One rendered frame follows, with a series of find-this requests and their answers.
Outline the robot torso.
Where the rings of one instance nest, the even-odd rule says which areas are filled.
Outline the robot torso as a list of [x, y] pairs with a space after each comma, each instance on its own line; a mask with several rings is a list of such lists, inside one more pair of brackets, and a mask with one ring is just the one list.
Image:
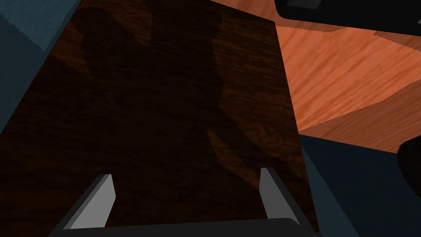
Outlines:
[[421, 0], [274, 0], [285, 19], [421, 36]]

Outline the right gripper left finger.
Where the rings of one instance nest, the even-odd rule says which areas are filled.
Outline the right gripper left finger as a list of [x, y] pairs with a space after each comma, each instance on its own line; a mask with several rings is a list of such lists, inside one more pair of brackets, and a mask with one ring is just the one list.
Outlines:
[[99, 175], [59, 222], [56, 230], [105, 227], [115, 200], [112, 175]]

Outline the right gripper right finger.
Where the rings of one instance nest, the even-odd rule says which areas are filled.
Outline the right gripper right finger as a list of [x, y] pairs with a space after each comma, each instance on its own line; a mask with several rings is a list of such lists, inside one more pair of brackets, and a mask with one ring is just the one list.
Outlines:
[[273, 168], [261, 168], [259, 193], [267, 218], [289, 218], [308, 226], [308, 219]]

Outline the dark brown wooden door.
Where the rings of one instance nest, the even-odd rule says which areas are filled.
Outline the dark brown wooden door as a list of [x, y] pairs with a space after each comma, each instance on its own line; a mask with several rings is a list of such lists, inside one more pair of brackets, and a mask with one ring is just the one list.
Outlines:
[[265, 218], [272, 167], [319, 230], [274, 21], [81, 0], [43, 52], [0, 18], [0, 237], [47, 237], [111, 174], [109, 226]]

